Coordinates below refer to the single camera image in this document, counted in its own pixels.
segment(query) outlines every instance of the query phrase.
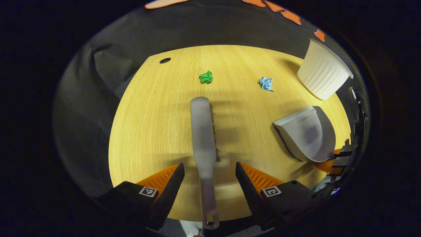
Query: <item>wooden table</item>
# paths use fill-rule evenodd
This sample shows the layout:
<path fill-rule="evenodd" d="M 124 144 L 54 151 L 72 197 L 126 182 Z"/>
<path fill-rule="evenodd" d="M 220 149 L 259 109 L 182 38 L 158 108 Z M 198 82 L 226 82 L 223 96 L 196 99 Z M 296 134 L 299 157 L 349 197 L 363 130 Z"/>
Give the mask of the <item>wooden table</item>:
<path fill-rule="evenodd" d="M 160 60 L 171 58 L 167 63 Z M 185 178 L 169 218 L 201 221 L 199 176 L 193 160 L 190 100 L 205 96 L 213 107 L 216 147 L 215 192 L 221 221 L 251 215 L 235 177 L 242 162 L 282 181 L 312 188 L 326 173 L 292 157 L 272 122 L 306 106 L 320 106 L 335 129 L 336 146 L 349 138 L 345 110 L 336 94 L 320 100 L 299 81 L 302 59 L 281 52 L 235 45 L 182 48 L 150 56 L 125 91 L 111 130 L 109 170 L 114 186 L 136 183 L 184 163 Z M 210 84 L 199 74 L 213 73 Z M 259 85 L 273 78 L 274 92 Z"/>

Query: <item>hanging hole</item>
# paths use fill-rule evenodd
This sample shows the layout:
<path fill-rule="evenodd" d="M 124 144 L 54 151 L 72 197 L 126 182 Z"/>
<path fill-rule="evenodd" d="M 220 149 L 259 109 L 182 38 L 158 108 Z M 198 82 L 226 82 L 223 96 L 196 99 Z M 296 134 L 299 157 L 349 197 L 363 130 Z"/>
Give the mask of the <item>hanging hole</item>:
<path fill-rule="evenodd" d="M 165 59 L 162 59 L 161 61 L 159 61 L 159 63 L 166 63 L 166 62 L 169 62 L 171 60 L 171 58 L 165 58 Z"/>

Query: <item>brush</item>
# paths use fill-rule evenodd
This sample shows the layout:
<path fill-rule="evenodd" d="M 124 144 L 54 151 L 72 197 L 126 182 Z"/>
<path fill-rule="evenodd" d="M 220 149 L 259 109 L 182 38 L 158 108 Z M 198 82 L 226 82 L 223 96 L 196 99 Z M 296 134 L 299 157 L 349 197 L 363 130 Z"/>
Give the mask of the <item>brush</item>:
<path fill-rule="evenodd" d="M 192 99 L 190 115 L 192 119 L 193 159 L 200 178 L 202 224 L 205 229 L 216 229 L 219 226 L 219 218 L 216 208 L 213 169 L 217 152 L 209 99 L 206 97 Z M 213 225 L 208 225 L 207 216 L 212 216 Z"/>

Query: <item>blue crumpled paper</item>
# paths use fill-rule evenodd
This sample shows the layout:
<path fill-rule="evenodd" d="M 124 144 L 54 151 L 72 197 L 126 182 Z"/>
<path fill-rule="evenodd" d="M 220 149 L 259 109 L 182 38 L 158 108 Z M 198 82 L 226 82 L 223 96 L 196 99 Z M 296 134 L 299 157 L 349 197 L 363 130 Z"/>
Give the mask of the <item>blue crumpled paper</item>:
<path fill-rule="evenodd" d="M 267 78 L 267 77 L 262 76 L 262 79 L 260 79 L 260 84 L 262 85 L 263 90 L 267 90 L 267 91 L 272 90 L 272 87 L 270 87 L 270 85 L 272 85 L 272 78 Z"/>

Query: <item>wood grain surface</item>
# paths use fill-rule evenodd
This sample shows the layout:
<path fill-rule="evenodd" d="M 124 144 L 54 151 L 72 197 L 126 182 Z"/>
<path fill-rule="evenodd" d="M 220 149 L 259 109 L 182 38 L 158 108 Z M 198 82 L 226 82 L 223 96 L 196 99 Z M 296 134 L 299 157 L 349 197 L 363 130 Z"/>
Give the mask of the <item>wood grain surface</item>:
<path fill-rule="evenodd" d="M 168 57 L 169 62 L 159 63 Z M 235 177 L 236 162 L 312 188 L 326 173 L 293 158 L 272 122 L 306 106 L 320 106 L 335 129 L 335 148 L 349 138 L 350 127 L 336 94 L 320 100 L 301 84 L 297 71 L 302 62 L 281 52 L 234 45 L 197 46 L 150 56 L 130 82 L 114 118 L 109 142 L 113 185 L 136 183 L 183 162 L 185 178 L 168 217 L 201 221 L 190 101 L 204 96 L 213 107 L 221 158 L 215 167 L 221 221 L 251 215 Z M 199 74 L 208 70 L 213 81 L 201 84 Z M 273 78 L 273 92 L 261 89 L 262 76 Z"/>

